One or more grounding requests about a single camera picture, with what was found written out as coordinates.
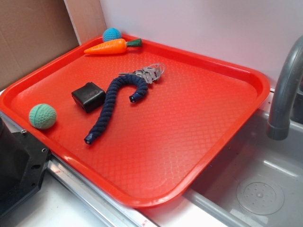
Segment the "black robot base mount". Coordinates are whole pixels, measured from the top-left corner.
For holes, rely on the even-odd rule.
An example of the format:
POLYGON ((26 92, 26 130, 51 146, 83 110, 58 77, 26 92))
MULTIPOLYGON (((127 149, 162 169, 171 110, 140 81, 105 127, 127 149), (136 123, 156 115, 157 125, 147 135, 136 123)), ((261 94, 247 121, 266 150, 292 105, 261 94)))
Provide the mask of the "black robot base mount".
POLYGON ((11 132, 0 121, 1 218, 41 189, 50 154, 30 132, 11 132))

